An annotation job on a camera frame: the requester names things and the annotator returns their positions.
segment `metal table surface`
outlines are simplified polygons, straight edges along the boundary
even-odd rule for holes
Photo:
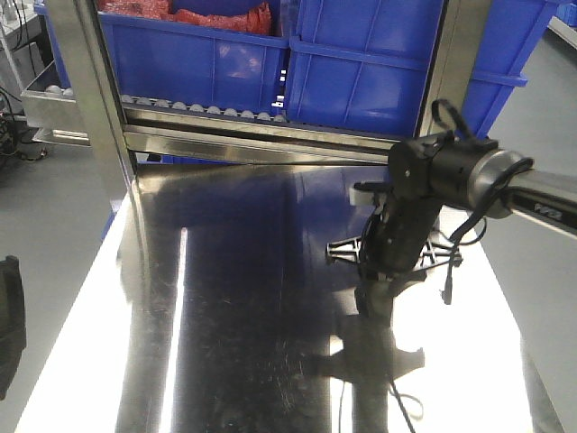
[[[339,350],[357,276],[327,266],[325,244],[360,233],[371,209],[348,188],[383,175],[144,167],[16,431],[351,431],[351,386],[302,365]],[[445,211],[442,225],[462,219]],[[481,247],[463,256],[451,307],[443,271],[398,297],[397,346],[426,352],[398,387],[423,403],[419,417],[405,399],[419,432],[530,431],[515,321]],[[389,431],[406,431],[393,399],[388,411]]]

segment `blue plastic bin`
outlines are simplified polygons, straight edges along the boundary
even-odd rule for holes
[[[354,51],[429,60],[443,0],[306,0],[302,41]]]
[[[475,71],[463,104],[463,117],[478,137],[485,137],[515,88],[527,85],[527,77]]]
[[[239,14],[261,0],[176,0],[173,9]],[[279,0],[270,1],[279,19]],[[42,5],[38,14],[46,15]],[[271,112],[286,67],[288,38],[99,13],[122,94]],[[63,87],[68,76],[53,32],[50,35]]]
[[[290,39],[287,118],[308,124],[412,135],[428,62]]]
[[[577,4],[560,5],[555,14],[565,24],[577,27]]]
[[[568,1],[493,0],[463,107],[465,118],[479,136],[489,131],[513,89],[527,83],[520,72],[557,6]],[[415,132],[432,50],[429,39],[422,38],[435,38],[436,2],[369,3],[359,7],[352,0],[302,2],[296,32],[303,36],[290,40],[292,54],[285,97],[289,120],[392,135]],[[426,7],[428,22],[425,15],[417,12],[417,4]],[[398,21],[390,23],[389,32],[385,27],[376,32],[376,23],[392,19],[380,18],[381,11],[387,10],[397,11]],[[366,11],[372,11],[374,19],[369,14],[364,16]],[[399,19],[401,15],[424,20],[427,30],[411,30],[414,23]],[[346,21],[353,20],[355,26],[362,25],[357,21],[364,23],[358,34],[334,32],[352,28]],[[306,36],[319,43],[302,41]],[[337,48],[339,44],[349,44],[357,50]]]

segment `metal shelf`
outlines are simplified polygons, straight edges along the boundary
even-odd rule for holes
[[[577,31],[575,31],[575,29],[565,24],[556,16],[551,19],[549,29],[577,50]]]
[[[46,93],[58,84],[54,65],[22,93],[28,125],[44,131],[52,143],[87,137],[77,101]],[[386,163],[386,151],[398,139],[304,124],[231,118],[188,111],[123,104],[126,146],[131,151],[250,163]]]

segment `white ball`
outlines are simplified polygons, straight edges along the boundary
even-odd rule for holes
[[[140,104],[141,106],[151,106],[152,102],[147,97],[139,97],[136,99],[136,104]]]
[[[172,104],[172,108],[175,110],[186,110],[187,106],[184,104],[184,102],[175,102]]]
[[[46,93],[53,93],[54,95],[62,95],[62,89],[53,84],[46,88]]]
[[[256,118],[259,120],[270,120],[270,115],[263,111],[263,112],[259,113],[259,115],[257,115]]]
[[[169,104],[169,101],[167,101],[166,99],[159,99],[154,103],[154,106],[160,106],[162,108],[169,108],[170,104]]]
[[[238,112],[234,108],[226,108],[224,111],[224,115],[229,115],[231,117],[237,117]]]

